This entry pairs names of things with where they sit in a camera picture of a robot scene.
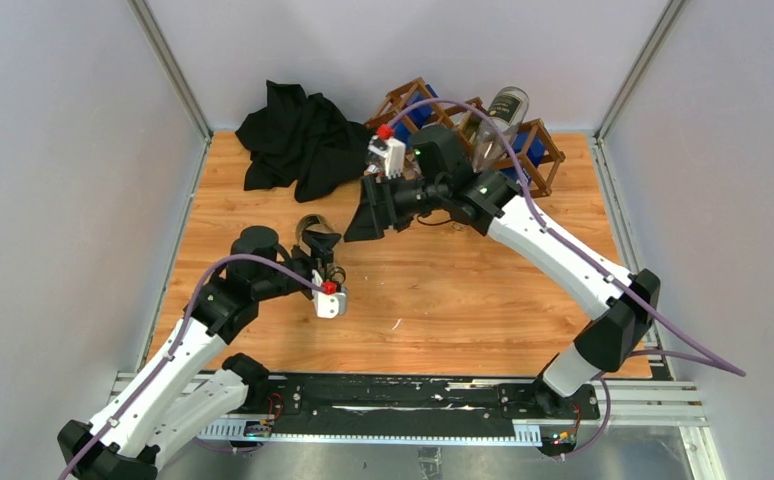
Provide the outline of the clear bottle with dark label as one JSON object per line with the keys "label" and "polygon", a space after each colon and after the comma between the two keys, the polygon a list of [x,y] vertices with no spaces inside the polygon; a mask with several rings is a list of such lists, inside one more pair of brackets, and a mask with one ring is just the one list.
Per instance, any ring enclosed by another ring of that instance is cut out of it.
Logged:
{"label": "clear bottle with dark label", "polygon": [[295,236],[295,247],[315,263],[323,280],[338,285],[345,283],[346,272],[335,259],[334,252],[342,240],[342,235],[324,216],[308,214],[302,217],[296,226]]}

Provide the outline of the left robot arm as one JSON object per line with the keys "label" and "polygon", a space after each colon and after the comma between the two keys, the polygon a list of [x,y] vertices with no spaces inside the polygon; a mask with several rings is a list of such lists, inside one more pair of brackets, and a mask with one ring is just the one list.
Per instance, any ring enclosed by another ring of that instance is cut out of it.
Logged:
{"label": "left robot arm", "polygon": [[269,227],[244,229],[230,254],[200,276],[181,319],[128,386],[90,420],[60,430],[60,478],[154,479],[222,415],[261,411],[269,371],[245,354],[229,357],[190,394],[183,390],[257,318],[263,301],[302,294],[320,318],[345,313],[345,275],[334,254],[342,236],[318,221],[302,219],[291,250]]}

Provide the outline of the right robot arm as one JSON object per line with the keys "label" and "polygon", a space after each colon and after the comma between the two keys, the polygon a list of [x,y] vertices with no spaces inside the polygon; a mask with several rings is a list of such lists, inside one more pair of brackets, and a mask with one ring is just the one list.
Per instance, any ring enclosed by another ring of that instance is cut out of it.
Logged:
{"label": "right robot arm", "polygon": [[528,389],[530,406],[561,416],[585,383],[618,371],[641,343],[654,321],[646,308],[657,303],[659,278],[646,269],[632,273],[589,249],[500,171],[474,171],[454,131],[427,127],[412,135],[411,145],[421,174],[408,179],[405,143],[387,125],[371,137],[360,203],[345,241],[381,239],[388,229],[406,229],[417,215],[443,210],[554,280],[590,319]]}

